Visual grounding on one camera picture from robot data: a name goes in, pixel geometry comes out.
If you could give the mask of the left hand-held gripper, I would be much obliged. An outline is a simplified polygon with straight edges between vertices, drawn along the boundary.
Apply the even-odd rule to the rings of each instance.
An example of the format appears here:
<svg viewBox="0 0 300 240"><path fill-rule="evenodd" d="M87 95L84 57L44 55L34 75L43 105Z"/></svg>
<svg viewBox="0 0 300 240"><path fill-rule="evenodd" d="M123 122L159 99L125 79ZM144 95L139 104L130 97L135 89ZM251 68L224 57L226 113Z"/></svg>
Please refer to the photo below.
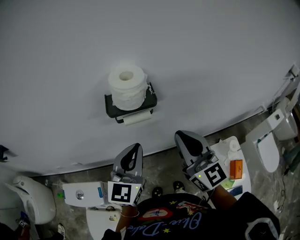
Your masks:
<svg viewBox="0 0 300 240"><path fill-rule="evenodd" d="M120 206L136 207L144 190L143 148L132 144L115 159L111 181L108 181L108 201Z"/></svg>

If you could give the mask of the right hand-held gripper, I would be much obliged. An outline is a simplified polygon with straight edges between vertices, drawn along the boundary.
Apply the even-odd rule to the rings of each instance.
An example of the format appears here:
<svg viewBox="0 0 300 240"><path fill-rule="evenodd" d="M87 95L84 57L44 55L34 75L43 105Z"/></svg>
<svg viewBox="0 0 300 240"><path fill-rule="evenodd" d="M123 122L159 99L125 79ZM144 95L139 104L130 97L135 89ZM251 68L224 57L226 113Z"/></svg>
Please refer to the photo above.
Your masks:
<svg viewBox="0 0 300 240"><path fill-rule="evenodd" d="M210 150L203 136L191 131L178 130L174 139L187 165L183 168L186 178L202 192L214 190L227 179L224 163L218 159L214 151Z"/></svg>

